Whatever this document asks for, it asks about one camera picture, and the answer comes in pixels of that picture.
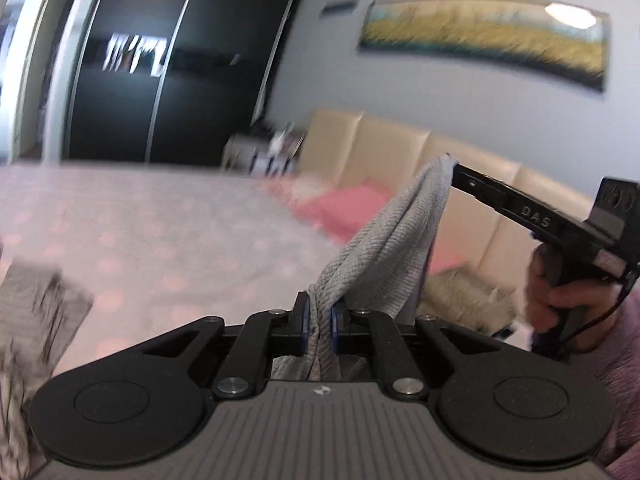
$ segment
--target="gray cloth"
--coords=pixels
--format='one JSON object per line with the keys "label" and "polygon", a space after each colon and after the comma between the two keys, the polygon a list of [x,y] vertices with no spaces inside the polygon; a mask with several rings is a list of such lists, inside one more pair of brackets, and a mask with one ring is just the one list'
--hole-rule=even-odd
{"label": "gray cloth", "polygon": [[30,471],[26,411],[92,307],[52,269],[14,262],[0,285],[0,478]]}
{"label": "gray cloth", "polygon": [[417,307],[416,290],[449,196],[449,155],[433,159],[407,189],[391,199],[329,263],[307,289],[311,300],[307,354],[274,360],[271,377],[337,381],[347,378],[332,351],[331,307],[345,297],[349,308],[367,307],[396,318]]}

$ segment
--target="human hand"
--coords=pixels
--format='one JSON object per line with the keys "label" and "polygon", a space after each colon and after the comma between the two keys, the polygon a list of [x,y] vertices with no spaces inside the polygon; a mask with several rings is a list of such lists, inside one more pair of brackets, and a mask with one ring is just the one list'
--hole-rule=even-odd
{"label": "human hand", "polygon": [[[574,308],[587,305],[583,323],[586,324],[604,314],[615,303],[620,293],[620,285],[599,280],[580,280],[552,288],[545,278],[545,264],[542,259],[545,246],[540,245],[532,254],[529,264],[526,288],[526,316],[533,330],[547,332],[558,324],[559,318],[550,307]],[[577,335],[573,348],[579,352],[596,349],[613,329],[618,319],[614,312],[603,322]]]}

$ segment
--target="black handle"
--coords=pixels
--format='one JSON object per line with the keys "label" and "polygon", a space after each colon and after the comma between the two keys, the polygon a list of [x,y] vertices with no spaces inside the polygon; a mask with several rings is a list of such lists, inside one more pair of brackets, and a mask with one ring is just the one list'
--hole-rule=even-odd
{"label": "black handle", "polygon": [[[572,260],[553,246],[545,246],[542,258],[545,264],[545,277],[551,286],[566,285],[578,280],[602,280],[609,277],[595,266]],[[584,324],[588,308],[586,305],[575,308],[552,307],[558,314],[559,322],[548,332],[537,335],[532,350],[552,359],[562,358],[567,350],[563,347],[566,338]]]}

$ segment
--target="brown furry cushion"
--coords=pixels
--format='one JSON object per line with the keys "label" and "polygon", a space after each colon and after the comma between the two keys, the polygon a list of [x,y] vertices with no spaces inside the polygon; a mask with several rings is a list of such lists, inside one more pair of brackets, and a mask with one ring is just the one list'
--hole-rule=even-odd
{"label": "brown furry cushion", "polygon": [[427,276],[418,316],[431,314],[492,335],[515,319],[513,293],[485,282],[466,267],[447,270]]}

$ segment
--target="leather headboard panel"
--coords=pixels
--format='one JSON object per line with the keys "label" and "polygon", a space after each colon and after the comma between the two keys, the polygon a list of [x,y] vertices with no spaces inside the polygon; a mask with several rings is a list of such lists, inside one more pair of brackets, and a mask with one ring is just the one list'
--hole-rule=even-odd
{"label": "leather headboard panel", "polygon": [[318,108],[314,112],[297,168],[337,186],[347,165],[363,112]]}
{"label": "leather headboard panel", "polygon": [[[593,204],[589,197],[529,168],[518,172],[513,187],[580,220],[589,216]],[[522,288],[531,253],[538,243],[529,230],[503,217],[478,273],[493,283]]]}
{"label": "leather headboard panel", "polygon": [[414,176],[428,135],[428,130],[365,115],[340,185],[371,179],[398,192]]}
{"label": "leather headboard panel", "polygon": [[[450,153],[460,164],[512,184],[519,162],[513,162],[447,137],[431,135],[424,146],[419,168],[431,158]],[[476,268],[486,252],[498,227],[500,215],[470,195],[451,189],[444,209],[438,235],[436,254],[465,257]]]}

